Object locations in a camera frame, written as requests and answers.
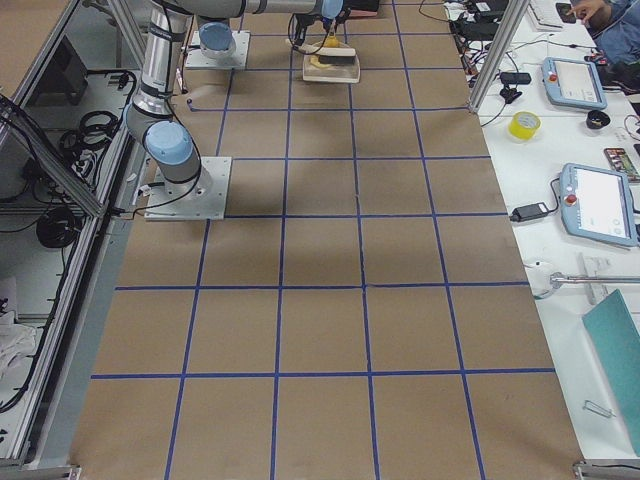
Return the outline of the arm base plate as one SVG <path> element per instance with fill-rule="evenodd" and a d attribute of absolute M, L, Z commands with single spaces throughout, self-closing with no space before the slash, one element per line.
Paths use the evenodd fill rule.
<path fill-rule="evenodd" d="M 233 31 L 231 53 L 208 53 L 200 49 L 199 31 L 192 33 L 185 67 L 191 70 L 244 70 L 250 44 L 248 30 Z"/>
<path fill-rule="evenodd" d="M 154 181 L 161 186 L 151 189 L 144 217 L 149 221 L 223 219 L 231 167 L 231 157 L 204 156 L 198 182 L 182 185 L 168 182 L 157 167 Z"/>

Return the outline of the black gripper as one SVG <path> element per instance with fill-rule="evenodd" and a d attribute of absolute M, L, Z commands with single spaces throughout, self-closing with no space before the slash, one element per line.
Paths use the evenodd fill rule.
<path fill-rule="evenodd" d="M 290 43 L 294 48 L 305 43 L 307 29 L 323 19 L 320 14 L 292 14 L 290 17 Z"/>

